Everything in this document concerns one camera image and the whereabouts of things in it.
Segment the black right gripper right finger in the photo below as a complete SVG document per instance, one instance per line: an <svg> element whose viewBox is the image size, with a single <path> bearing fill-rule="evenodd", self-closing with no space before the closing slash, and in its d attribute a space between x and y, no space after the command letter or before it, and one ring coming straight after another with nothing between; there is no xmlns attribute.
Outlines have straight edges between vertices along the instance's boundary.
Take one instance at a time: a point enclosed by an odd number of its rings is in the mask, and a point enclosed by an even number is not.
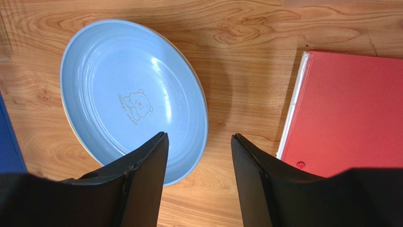
<svg viewBox="0 0 403 227"><path fill-rule="evenodd" d="M232 159L246 227L400 227L403 171L352 168L330 178L299 170L231 138Z"/></svg>

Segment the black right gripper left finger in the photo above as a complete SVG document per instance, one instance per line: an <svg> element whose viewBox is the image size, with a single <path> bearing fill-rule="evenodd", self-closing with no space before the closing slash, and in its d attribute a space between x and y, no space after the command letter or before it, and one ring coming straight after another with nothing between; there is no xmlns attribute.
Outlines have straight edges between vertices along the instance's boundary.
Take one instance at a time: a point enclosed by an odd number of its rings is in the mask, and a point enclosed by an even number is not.
<svg viewBox="0 0 403 227"><path fill-rule="evenodd" d="M159 132L136 150L78 179L1 174L3 227L154 227L169 139Z"/></svg>

